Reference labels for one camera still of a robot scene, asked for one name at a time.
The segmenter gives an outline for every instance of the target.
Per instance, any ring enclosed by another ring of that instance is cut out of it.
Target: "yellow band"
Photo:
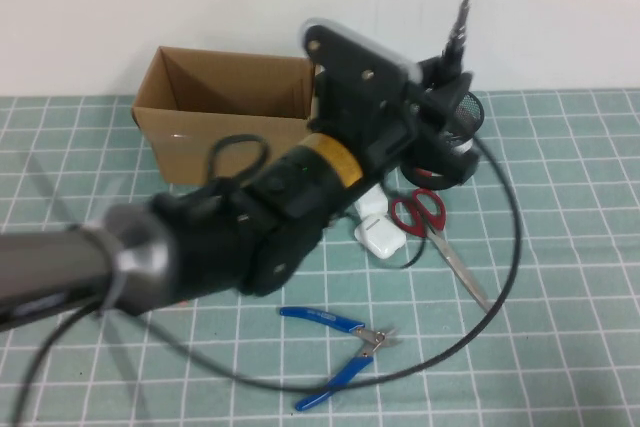
[[[300,145],[318,153],[333,168],[342,185],[351,187],[363,176],[362,168],[347,148],[333,137],[325,134],[311,134]]]

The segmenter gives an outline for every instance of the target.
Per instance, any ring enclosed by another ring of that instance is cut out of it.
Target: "screwdriver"
[[[470,0],[462,0],[458,17],[453,24],[449,40],[442,51],[436,67],[434,86],[439,87],[451,82],[462,73],[462,56],[467,40],[467,16]]]

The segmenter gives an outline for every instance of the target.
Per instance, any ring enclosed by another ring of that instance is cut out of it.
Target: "black cable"
[[[322,392],[338,392],[341,390],[352,390],[358,389],[362,387],[369,387],[373,385],[379,385],[387,382],[391,382],[394,380],[402,379],[404,377],[408,377],[412,374],[420,372],[422,370],[433,367],[434,365],[443,362],[449,357],[453,356],[460,350],[462,350],[465,346],[467,346],[473,339],[475,339],[480,333],[489,325],[489,323],[494,319],[494,317],[498,314],[505,300],[511,293],[511,289],[513,288],[513,284],[515,283],[516,276],[518,274],[518,265],[520,263],[520,255],[521,255],[521,242],[522,242],[522,222],[520,218],[520,211],[518,210],[518,203],[516,201],[515,194],[513,193],[513,189],[511,188],[509,181],[500,168],[497,160],[490,152],[488,147],[485,145],[483,141],[481,141],[475,134],[472,135],[472,138],[480,149],[480,151],[484,154],[484,156],[489,161],[493,171],[496,173],[500,184],[502,185],[505,196],[507,197],[507,201],[509,203],[509,207],[513,216],[513,231],[514,231],[514,244],[513,244],[513,253],[511,257],[511,268],[509,269],[509,274],[507,275],[507,279],[502,287],[502,291],[498,295],[496,301],[493,306],[489,309],[489,311],[485,314],[485,316],[476,324],[476,326],[471,329],[467,334],[465,334],[458,342],[453,344],[451,347],[441,352],[440,354],[426,360],[425,362],[416,364],[412,367],[408,367],[406,369],[400,370],[398,372],[394,372],[392,374],[381,375],[377,377],[373,377],[366,380],[360,380],[356,382],[350,382],[346,385],[323,385],[321,387],[294,387],[288,384],[276,384],[268,381],[258,380],[246,377],[244,375],[240,375],[236,372],[233,372],[231,369],[227,367],[222,367],[211,359],[203,356],[197,351],[189,350],[188,347],[185,347],[180,343],[178,339],[176,339],[169,332],[164,329],[154,325],[150,322],[146,322],[144,319],[139,317],[132,317],[132,320],[137,323],[141,327],[145,327],[149,329],[149,333],[154,337],[158,338],[166,342],[170,348],[174,351],[188,357],[192,362],[198,364],[200,367],[211,371],[214,374],[221,375],[223,377],[227,377],[235,382],[249,385],[251,387],[258,387],[265,390],[272,391],[281,391],[281,392],[291,392],[291,393],[299,393],[299,394],[317,394]]]
[[[269,155],[271,153],[271,149],[267,141],[263,137],[254,134],[229,135],[216,142],[209,152],[209,157],[207,159],[207,180],[212,181],[216,177],[216,157],[218,157],[224,149],[231,145],[243,144],[246,142],[257,143],[260,146],[260,155],[258,155],[251,165],[238,172],[233,179],[238,182],[238,184],[242,184],[260,172],[262,167],[267,163],[267,160],[269,160]]]
[[[60,340],[60,338],[64,334],[66,334],[71,327],[77,324],[84,317],[97,312],[100,308],[100,305],[100,303],[91,303],[76,310],[73,314],[63,320],[60,325],[53,329],[49,336],[40,345],[38,351],[36,352],[36,355],[34,355],[31,359],[29,367],[27,368],[27,371],[25,372],[25,375],[22,379],[22,385],[20,386],[20,390],[18,391],[18,396],[13,407],[13,414],[11,415],[12,427],[20,427],[22,423],[22,417],[24,416],[24,410],[27,406],[27,401],[29,400],[31,386],[33,385],[36,375],[38,375],[38,371],[40,370],[42,363],[47,358],[47,354],[51,350],[51,347],[53,347],[53,344]]]

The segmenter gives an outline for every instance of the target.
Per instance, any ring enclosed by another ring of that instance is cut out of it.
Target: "blue-handled pliers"
[[[347,319],[322,310],[308,307],[282,307],[280,315],[285,317],[297,317],[298,319],[311,320],[319,324],[332,327],[341,332],[355,335],[365,341],[364,347],[338,372],[327,385],[345,385],[353,379],[358,372],[373,362],[373,354],[380,347],[392,347],[399,343],[393,338],[394,330],[379,332],[365,328],[364,322]],[[297,402],[295,408],[302,412],[324,402],[333,395],[333,392],[310,395]]]

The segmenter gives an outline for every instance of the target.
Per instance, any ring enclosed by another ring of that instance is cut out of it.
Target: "scissor handle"
[[[433,200],[436,204],[436,212],[431,212],[422,202],[420,202],[419,196],[421,195],[426,195]],[[417,204],[417,208],[420,209],[420,212],[425,216],[429,224],[431,224],[431,226],[436,230],[444,230],[444,226],[447,223],[447,209],[444,206],[442,198],[429,189],[416,189],[413,191],[412,197]]]
[[[396,212],[398,205],[402,205],[409,212],[409,217],[413,220],[413,224],[407,224],[400,220],[398,213]],[[418,207],[414,205],[414,201],[399,197],[393,199],[391,202],[391,208],[389,209],[391,219],[393,223],[404,230],[407,234],[415,235],[416,237],[426,237],[424,222],[420,218],[420,212]]]

